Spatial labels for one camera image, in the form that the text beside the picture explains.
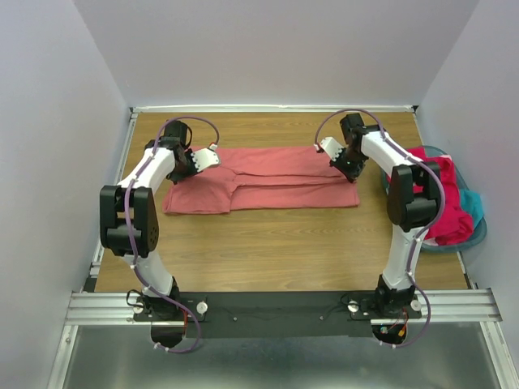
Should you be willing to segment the salmon pink t shirt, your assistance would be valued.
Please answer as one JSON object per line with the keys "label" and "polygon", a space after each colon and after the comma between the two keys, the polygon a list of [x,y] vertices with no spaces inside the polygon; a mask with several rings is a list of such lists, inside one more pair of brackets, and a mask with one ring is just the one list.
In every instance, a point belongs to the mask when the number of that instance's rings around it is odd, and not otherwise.
{"label": "salmon pink t shirt", "polygon": [[173,184],[165,214],[216,215],[238,210],[357,207],[355,184],[310,147],[222,148],[221,165]]}

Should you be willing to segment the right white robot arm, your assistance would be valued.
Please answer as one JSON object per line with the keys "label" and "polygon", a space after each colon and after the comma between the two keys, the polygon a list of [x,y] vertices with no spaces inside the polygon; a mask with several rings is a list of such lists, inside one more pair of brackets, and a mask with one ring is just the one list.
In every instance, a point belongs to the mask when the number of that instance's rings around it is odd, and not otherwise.
{"label": "right white robot arm", "polygon": [[368,160],[389,176],[386,211],[392,241],[388,262],[375,291],[361,303],[377,316],[389,318],[409,309],[414,301],[418,289],[414,273],[422,242],[445,208],[440,167],[398,145],[381,121],[368,126],[360,114],[348,112],[340,126],[344,145],[333,137],[316,143],[330,165],[351,183],[357,181]]}

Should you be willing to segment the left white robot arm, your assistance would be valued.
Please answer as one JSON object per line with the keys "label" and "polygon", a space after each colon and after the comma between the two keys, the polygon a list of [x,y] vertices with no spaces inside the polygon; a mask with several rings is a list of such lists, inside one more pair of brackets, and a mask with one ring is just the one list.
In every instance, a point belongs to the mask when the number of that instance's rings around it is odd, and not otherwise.
{"label": "left white robot arm", "polygon": [[191,149],[192,129],[185,121],[192,119],[181,116],[166,121],[129,175],[100,191],[101,245],[128,263],[142,294],[152,301],[152,311],[163,320],[178,312],[184,319],[196,316],[180,302],[176,280],[157,251],[155,193],[165,180],[176,184],[220,164],[218,142],[199,151]]}

